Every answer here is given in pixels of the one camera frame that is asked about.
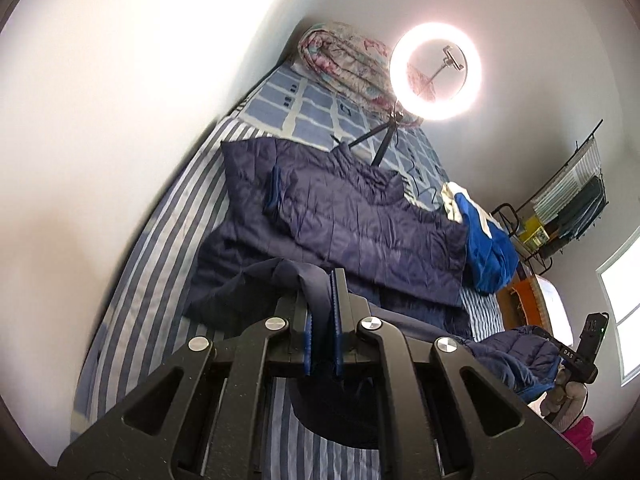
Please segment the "pink sleeve forearm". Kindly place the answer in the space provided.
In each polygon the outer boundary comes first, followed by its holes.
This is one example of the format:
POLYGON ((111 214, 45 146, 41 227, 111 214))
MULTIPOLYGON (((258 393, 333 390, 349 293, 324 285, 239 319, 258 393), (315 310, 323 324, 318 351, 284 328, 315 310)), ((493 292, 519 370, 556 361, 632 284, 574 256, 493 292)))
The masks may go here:
POLYGON ((589 416, 582 416, 574 426, 563 432, 563 437, 578 449, 587 467, 597 459, 597 452, 593 449, 593 429, 593 420, 589 416))

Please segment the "gloved right hand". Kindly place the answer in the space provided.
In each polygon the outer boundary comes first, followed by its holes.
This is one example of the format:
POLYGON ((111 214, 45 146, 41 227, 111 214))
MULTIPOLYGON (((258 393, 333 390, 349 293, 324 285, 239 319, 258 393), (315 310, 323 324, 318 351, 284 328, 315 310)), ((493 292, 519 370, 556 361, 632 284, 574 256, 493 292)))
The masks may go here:
POLYGON ((587 386, 574 380, 570 371, 561 367, 553 388, 541 401, 540 414, 556 430, 565 432, 582 419, 587 401, 587 386))

